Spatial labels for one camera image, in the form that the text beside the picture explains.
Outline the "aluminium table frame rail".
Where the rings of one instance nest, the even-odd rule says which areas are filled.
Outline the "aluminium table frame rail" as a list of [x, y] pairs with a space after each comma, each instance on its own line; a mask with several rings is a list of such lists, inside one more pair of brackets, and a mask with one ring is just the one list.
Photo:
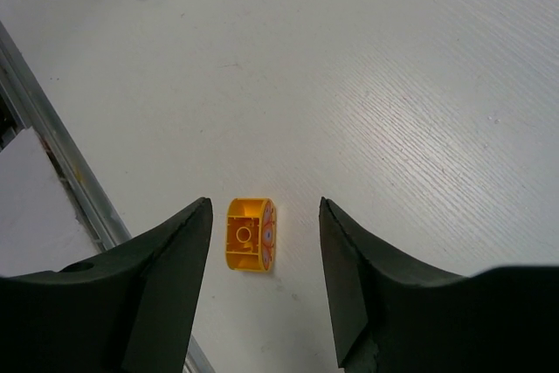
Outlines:
[[[7, 31], [1, 34], [1, 95], [17, 126], [32, 128], [38, 134], [93, 236], [99, 250], [96, 255], [137, 237], [128, 232]], [[187, 356], [179, 372], [209, 371], [210, 362], [190, 334]]]

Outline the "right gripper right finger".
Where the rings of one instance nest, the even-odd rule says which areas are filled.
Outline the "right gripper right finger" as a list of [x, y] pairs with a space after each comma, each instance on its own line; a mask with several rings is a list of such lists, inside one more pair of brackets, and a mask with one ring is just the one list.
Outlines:
[[557, 371], [556, 266], [449, 273], [375, 236], [327, 198], [319, 228], [344, 371]]

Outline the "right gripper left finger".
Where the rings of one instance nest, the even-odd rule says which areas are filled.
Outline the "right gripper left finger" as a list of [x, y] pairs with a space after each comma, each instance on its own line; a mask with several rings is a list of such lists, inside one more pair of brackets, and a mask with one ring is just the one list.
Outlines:
[[106, 252], [1, 281], [4, 372], [179, 372], [204, 276], [202, 197]]

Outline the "orange curved lego brick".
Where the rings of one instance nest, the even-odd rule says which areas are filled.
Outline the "orange curved lego brick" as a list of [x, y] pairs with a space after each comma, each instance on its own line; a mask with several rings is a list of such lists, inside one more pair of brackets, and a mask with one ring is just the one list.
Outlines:
[[276, 251], [277, 211], [270, 198], [235, 198], [226, 216], [224, 255], [233, 271], [270, 273]]

